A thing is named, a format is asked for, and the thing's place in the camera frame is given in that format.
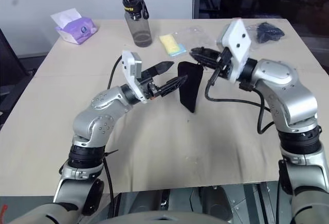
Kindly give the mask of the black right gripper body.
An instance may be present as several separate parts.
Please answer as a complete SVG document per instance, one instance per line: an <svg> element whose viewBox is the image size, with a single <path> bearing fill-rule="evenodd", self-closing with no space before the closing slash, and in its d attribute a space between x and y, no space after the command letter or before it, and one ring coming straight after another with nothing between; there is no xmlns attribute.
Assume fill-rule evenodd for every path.
<svg viewBox="0 0 329 224"><path fill-rule="evenodd" d="M218 67L220 69L218 76L227 79L230 69L231 69L231 59L232 59L232 53L228 47L225 47L223 51L220 54L220 59L218 62Z"/></svg>

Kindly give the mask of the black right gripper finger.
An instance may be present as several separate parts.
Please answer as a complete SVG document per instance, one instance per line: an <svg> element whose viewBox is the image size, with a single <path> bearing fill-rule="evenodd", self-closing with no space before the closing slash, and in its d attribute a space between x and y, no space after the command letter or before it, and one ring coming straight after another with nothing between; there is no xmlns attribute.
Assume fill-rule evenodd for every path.
<svg viewBox="0 0 329 224"><path fill-rule="evenodd" d="M221 53L211 48L195 47L191 49L191 56L194 58L217 60L221 56Z"/></svg>
<svg viewBox="0 0 329 224"><path fill-rule="evenodd" d="M195 53L190 52L190 56L196 60L198 63L200 63L202 66L216 69L218 68L217 59L219 58L219 53L211 53L211 54L202 54L202 53Z"/></svg>

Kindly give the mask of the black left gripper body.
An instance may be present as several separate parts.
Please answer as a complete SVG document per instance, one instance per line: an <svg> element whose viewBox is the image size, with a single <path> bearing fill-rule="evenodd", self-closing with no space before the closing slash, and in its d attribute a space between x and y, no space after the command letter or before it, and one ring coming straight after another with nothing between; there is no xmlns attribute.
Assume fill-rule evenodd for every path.
<svg viewBox="0 0 329 224"><path fill-rule="evenodd" d="M141 78L138 79L138 82L140 83L143 93L147 99L165 96L161 88L153 83L153 78L157 75L163 74L164 72L165 70L159 67L150 67L141 73Z"/></svg>

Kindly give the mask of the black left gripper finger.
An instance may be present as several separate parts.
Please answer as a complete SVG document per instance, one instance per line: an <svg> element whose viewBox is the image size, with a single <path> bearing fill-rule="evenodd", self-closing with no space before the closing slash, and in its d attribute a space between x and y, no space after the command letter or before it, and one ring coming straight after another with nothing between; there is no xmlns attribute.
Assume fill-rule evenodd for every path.
<svg viewBox="0 0 329 224"><path fill-rule="evenodd" d="M159 62L158 64L154 65L151 67L151 76L157 76L157 75L161 75L164 72L168 71L172 65L174 64L173 61L162 61Z"/></svg>
<svg viewBox="0 0 329 224"><path fill-rule="evenodd" d="M160 95L166 96L169 93L175 91L176 89L180 88L186 82L188 76L177 76L175 78L170 79L166 82L165 85L160 87Z"/></svg>

